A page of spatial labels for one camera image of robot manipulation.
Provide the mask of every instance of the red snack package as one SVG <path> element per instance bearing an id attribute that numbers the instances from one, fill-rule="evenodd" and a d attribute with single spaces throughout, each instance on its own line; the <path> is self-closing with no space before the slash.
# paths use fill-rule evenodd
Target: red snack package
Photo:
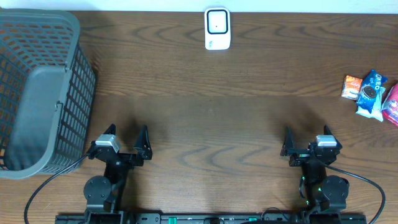
<path id="1" fill-rule="evenodd" d="M 393 86 L 381 106 L 383 117 L 398 126 L 398 84 Z"/>

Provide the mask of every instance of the blue wrapper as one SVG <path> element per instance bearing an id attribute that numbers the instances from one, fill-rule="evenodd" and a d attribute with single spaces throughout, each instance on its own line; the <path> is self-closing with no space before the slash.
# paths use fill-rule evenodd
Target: blue wrapper
<path id="1" fill-rule="evenodd" d="M 369 75 L 362 81 L 361 90 L 359 91 L 356 104 L 363 109 L 368 110 L 369 113 L 372 113 L 373 104 L 376 102 L 380 87 L 386 81 L 386 77 L 378 74 L 374 69 L 372 69 Z"/>

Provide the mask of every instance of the oreo package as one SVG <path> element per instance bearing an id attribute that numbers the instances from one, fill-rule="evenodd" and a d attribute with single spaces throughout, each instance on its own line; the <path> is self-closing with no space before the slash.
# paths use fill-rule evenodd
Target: oreo package
<path id="1" fill-rule="evenodd" d="M 381 98 L 385 90 L 386 88 L 380 87 L 379 94 L 377 94 L 376 101 L 373 104 L 372 113 L 369 113 L 367 110 L 358 106 L 356 114 L 362 115 L 367 118 L 376 118 L 379 121 L 383 122 L 383 115 L 381 114 Z"/>
<path id="2" fill-rule="evenodd" d="M 358 100 L 356 104 L 362 109 L 366 109 L 372 113 L 373 104 L 376 102 L 377 94 L 379 94 L 380 87 L 387 81 L 387 78 L 378 74 L 374 69 L 362 81 L 361 90 L 359 91 Z"/>

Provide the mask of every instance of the power cord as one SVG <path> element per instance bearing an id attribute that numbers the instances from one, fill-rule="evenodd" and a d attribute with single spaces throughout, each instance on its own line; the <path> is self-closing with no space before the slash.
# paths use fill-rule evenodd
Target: power cord
<path id="1" fill-rule="evenodd" d="M 25 220 L 25 224 L 29 224 L 29 221 L 27 219 L 27 211 L 29 209 L 30 203 L 32 203 L 33 198 L 37 195 L 37 193 L 42 190 L 42 188 L 48 184 L 52 179 L 58 177 L 60 174 L 63 174 L 64 172 L 68 171 L 70 168 L 74 167 L 75 165 L 79 164 L 84 158 L 86 158 L 88 156 L 88 154 L 84 154 L 80 159 L 78 159 L 76 162 L 70 164 L 68 167 L 58 171 L 56 174 L 54 174 L 53 176 L 51 176 L 50 178 L 48 178 L 42 185 L 40 185 L 40 187 L 38 187 L 36 189 L 36 191 L 32 194 L 32 196 L 30 196 L 29 201 L 27 201 L 26 206 L 25 206 L 25 211 L 24 211 L 24 220 Z"/>
<path id="2" fill-rule="evenodd" d="M 356 174 L 347 172 L 345 170 L 337 169 L 336 167 L 332 167 L 330 165 L 325 164 L 324 162 L 319 160 L 316 156 L 315 156 L 315 158 L 324 167 L 329 168 L 329 169 L 334 170 L 334 171 L 337 171 L 337 172 L 341 172 L 342 174 L 350 175 L 352 177 L 358 178 L 359 180 L 363 180 L 363 181 L 375 186 L 380 191 L 380 193 L 381 193 L 381 205 L 380 205 L 380 208 L 377 211 L 376 215 L 373 217 L 373 219 L 369 222 L 369 224 L 373 224 L 377 220 L 377 218 L 379 218 L 381 212 L 383 211 L 384 205 L 386 204 L 386 195 L 385 195 L 383 189 L 377 183 L 375 183 L 375 182 L 373 182 L 373 181 L 371 181 L 371 180 L 369 180 L 369 179 L 367 179 L 365 177 L 361 177 L 360 175 L 356 175 Z"/>
<path id="3" fill-rule="evenodd" d="M 286 215 L 277 207 L 269 207 L 267 208 L 265 211 L 263 211 L 263 213 L 261 214 L 261 220 L 264 220 L 264 215 L 269 211 L 269 210 L 277 210 L 279 211 L 279 213 L 281 213 L 283 215 L 283 217 L 286 219 L 286 221 L 288 221 L 289 219 L 286 217 Z"/>

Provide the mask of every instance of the white wall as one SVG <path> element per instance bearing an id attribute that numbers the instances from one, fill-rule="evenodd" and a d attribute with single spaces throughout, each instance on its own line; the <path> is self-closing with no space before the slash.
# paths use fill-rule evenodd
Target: white wall
<path id="1" fill-rule="evenodd" d="M 3 8 L 203 12 L 336 12 L 398 14 L 398 0 L 0 0 Z"/>

